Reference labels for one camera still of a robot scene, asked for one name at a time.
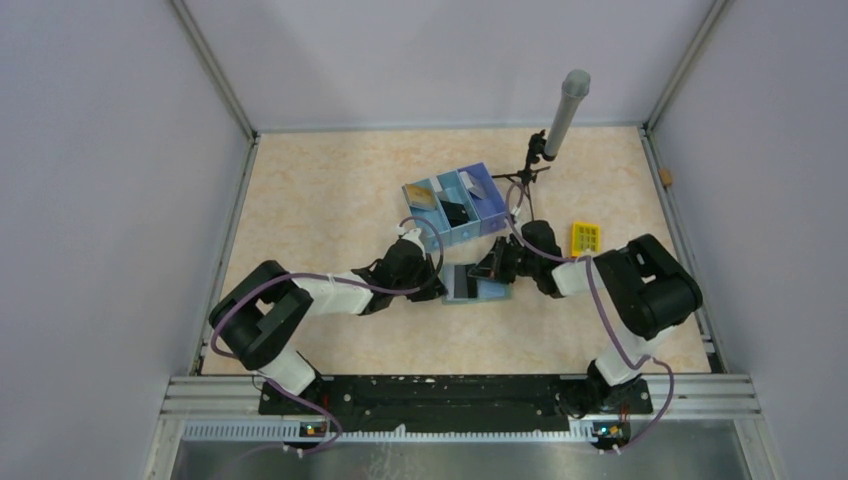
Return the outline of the green leather card holder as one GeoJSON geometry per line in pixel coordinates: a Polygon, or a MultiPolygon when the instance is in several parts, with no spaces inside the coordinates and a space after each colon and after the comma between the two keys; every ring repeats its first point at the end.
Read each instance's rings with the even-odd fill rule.
{"type": "Polygon", "coordinates": [[[468,274],[472,267],[473,264],[447,264],[443,267],[441,281],[446,289],[443,304],[476,304],[512,298],[510,285],[472,277],[468,274]]]}

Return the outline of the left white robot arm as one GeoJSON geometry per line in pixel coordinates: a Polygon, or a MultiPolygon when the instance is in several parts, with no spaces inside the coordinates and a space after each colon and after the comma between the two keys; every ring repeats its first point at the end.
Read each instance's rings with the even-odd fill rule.
{"type": "Polygon", "coordinates": [[[321,397],[318,373],[290,344],[297,328],[308,317],[371,315],[397,297],[422,302],[444,296],[442,263],[427,253],[421,235],[418,228],[408,230],[383,257],[343,273],[292,273],[275,260],[262,262],[212,309],[210,348],[281,387],[295,412],[314,410],[321,397]]]}

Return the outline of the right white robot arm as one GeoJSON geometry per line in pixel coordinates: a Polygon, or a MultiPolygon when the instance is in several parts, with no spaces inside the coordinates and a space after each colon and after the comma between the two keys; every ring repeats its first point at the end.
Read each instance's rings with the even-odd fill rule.
{"type": "Polygon", "coordinates": [[[662,341],[703,304],[697,282],[653,235],[567,259],[544,220],[497,238],[469,274],[501,284],[529,277],[551,298],[592,296],[610,345],[590,362],[584,380],[560,393],[562,409],[574,417],[622,404],[662,341]]]}

